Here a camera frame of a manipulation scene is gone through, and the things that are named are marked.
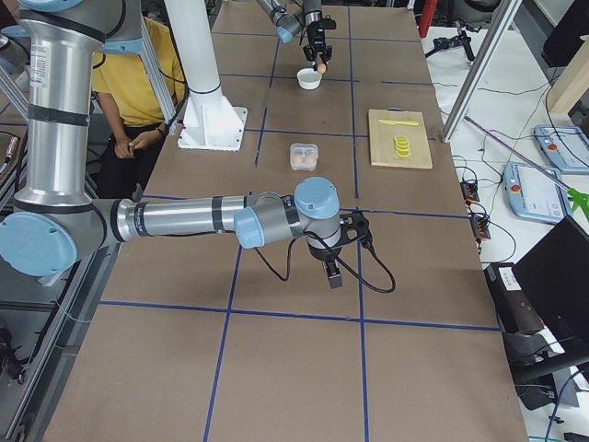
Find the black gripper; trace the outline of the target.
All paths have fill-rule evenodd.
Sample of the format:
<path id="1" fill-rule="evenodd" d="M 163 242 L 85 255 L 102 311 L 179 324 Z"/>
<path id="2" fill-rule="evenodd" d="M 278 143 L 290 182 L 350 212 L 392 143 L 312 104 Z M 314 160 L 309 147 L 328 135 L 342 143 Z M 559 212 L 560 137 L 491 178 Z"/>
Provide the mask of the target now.
<path id="1" fill-rule="evenodd" d="M 303 47 L 303 52 L 312 69 L 317 68 L 317 57 L 323 58 L 323 63 L 328 64 L 332 57 L 332 46 L 325 40 L 325 29 L 318 27 L 318 20 L 306 26 L 308 44 Z"/>
<path id="2" fill-rule="evenodd" d="M 343 244 L 340 240 L 330 244 L 325 248 L 318 239 L 306 237 L 307 246 L 311 255 L 323 262 L 323 268 L 327 276 L 329 287 L 331 289 L 337 289 L 342 287 L 341 271 L 338 263 L 336 262 L 336 256 L 341 252 Z"/>

